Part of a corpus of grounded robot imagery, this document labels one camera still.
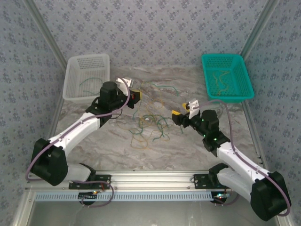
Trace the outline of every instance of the patterned wallpaper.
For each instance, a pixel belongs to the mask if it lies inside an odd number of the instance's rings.
[[[13,218],[34,142],[49,131],[64,73],[22,0],[0,0],[0,225]]]
[[[255,98],[249,101],[271,170],[285,178],[294,220],[301,225],[301,3],[277,6],[246,66]]]
[[[111,66],[196,65],[239,53],[266,0],[34,0],[66,59],[107,53]]]

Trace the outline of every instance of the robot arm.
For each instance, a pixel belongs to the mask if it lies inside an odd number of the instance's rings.
[[[252,209],[261,219],[267,221],[284,211],[287,204],[280,191],[265,176],[258,173],[260,171],[280,186],[291,205],[281,174],[263,169],[236,147],[234,151],[230,140],[219,131],[219,120],[215,111],[205,110],[200,115],[197,100],[190,101],[185,107],[189,110],[185,115],[176,111],[172,112],[174,123],[182,125],[184,128],[193,127],[198,134],[204,137],[203,144],[206,150],[230,166],[229,168],[226,164],[220,163],[209,170],[209,180],[213,185],[233,189],[250,202]],[[243,162],[239,156],[252,167]],[[196,189],[202,185],[200,179],[195,183]]]
[[[127,85],[132,85],[131,79],[124,79]],[[34,163],[31,172],[47,181],[53,186],[62,181],[87,181],[91,176],[92,168],[84,164],[67,163],[66,157],[71,150],[86,136],[101,128],[110,118],[107,115],[97,118],[97,115],[108,114],[119,109],[130,95],[127,106],[134,108],[140,100],[140,92],[131,91],[128,93],[126,85],[121,79],[119,87],[115,82],[108,81],[100,89],[100,96],[97,97],[86,110],[86,112],[70,127],[62,133],[49,140],[39,139],[33,149],[33,159],[50,143],[57,141],[46,152],[44,152]]]

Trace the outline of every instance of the purple cable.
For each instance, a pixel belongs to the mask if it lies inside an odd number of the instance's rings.
[[[101,184],[102,184],[102,183],[103,183],[103,184],[106,184],[107,186],[109,186],[109,187],[111,188],[111,190],[112,190],[112,195],[111,195],[110,199],[109,199],[107,202],[105,202],[104,204],[95,205],[95,206],[87,206],[87,205],[85,205],[85,204],[84,204],[84,199],[85,199],[86,195],[84,195],[84,197],[83,197],[82,200],[81,200],[81,204],[82,204],[84,207],[88,207],[88,208],[98,208],[98,207],[106,206],[106,205],[108,205],[108,204],[112,201],[112,199],[114,198],[114,188],[113,188],[113,186],[112,186],[110,183],[108,183],[108,182],[106,182],[106,181],[102,181],[102,180],[96,180],[96,181],[79,181],[79,180],[75,180],[75,181],[73,181],[73,182],[75,182],[75,183],[80,183],[80,184],[94,184],[94,183],[101,183]]]
[[[219,100],[219,99],[214,99],[214,100],[210,100],[204,104],[201,104],[199,107],[195,107],[194,109],[198,109],[198,108],[201,108],[203,106],[206,106],[208,105],[209,103],[212,103],[212,102],[220,102],[222,103],[225,108],[226,108],[226,111],[227,111],[227,115],[228,115],[228,120],[229,120],[229,127],[230,127],[230,142],[231,142],[231,146],[232,146],[232,149],[233,149],[233,152],[237,155],[237,157],[244,163],[246,164],[248,167],[252,168],[253,170],[257,171],[258,173],[260,173],[261,175],[263,175],[266,179],[269,180],[269,182],[271,182],[278,190],[279,192],[282,194],[285,202],[286,202],[286,205],[287,205],[287,211],[285,213],[279,213],[278,216],[281,216],[281,217],[285,217],[287,216],[290,211],[291,211],[291,205],[290,205],[290,202],[286,196],[286,194],[284,193],[284,191],[281,189],[281,187],[275,182],[272,180],[272,178],[270,178],[268,175],[266,175],[264,172],[258,170],[256,167],[252,166],[251,164],[249,164],[243,157],[241,157],[239,155],[239,153],[237,153],[236,149],[235,149],[235,146],[234,146],[234,141],[233,141],[233,131],[232,131],[232,123],[231,123],[231,118],[230,118],[230,112],[228,110],[228,107],[227,107],[227,104],[225,102],[223,102],[222,100]]]
[[[127,88],[127,100],[126,100],[125,103],[122,105],[122,107],[119,108],[119,109],[117,109],[117,110],[115,110],[115,111],[112,111],[112,112],[110,112],[110,113],[106,113],[106,114],[98,114],[98,115],[93,115],[93,116],[87,117],[87,118],[83,119],[82,122],[86,122],[86,121],[88,121],[88,120],[90,120],[90,119],[93,119],[93,118],[101,118],[101,117],[106,117],[106,116],[112,115],[112,114],[114,114],[114,113],[117,113],[117,112],[121,111],[121,110],[128,104],[128,101],[129,101],[129,99],[130,99],[130,89],[129,89],[128,85],[127,85],[127,82],[126,82],[123,78],[120,78],[120,79],[124,82],[124,84],[125,84],[125,86],[126,86],[126,88]],[[68,135],[71,131],[73,131],[73,130],[74,130],[76,127],[78,127],[80,124],[81,124],[81,122],[76,123],[76,124],[75,124],[74,126],[72,126],[69,130],[67,130],[66,132],[64,132],[58,139],[56,139],[55,141],[53,141],[52,143],[50,143],[49,145],[47,145],[45,148],[42,149],[42,151],[40,151],[40,152],[37,154],[37,156],[32,160],[32,162],[30,163],[30,165],[29,165],[29,167],[28,167],[28,169],[27,169],[27,171],[26,171],[26,174],[25,174],[25,179],[26,179],[26,180],[28,180],[28,181],[38,181],[38,180],[43,180],[43,179],[30,179],[30,178],[28,177],[28,175],[29,175],[29,173],[30,173],[30,170],[32,169],[33,165],[35,164],[35,162],[37,161],[37,159],[38,159],[45,151],[47,151],[52,145],[56,144],[56,143],[59,141],[60,138],[64,138],[66,135]]]

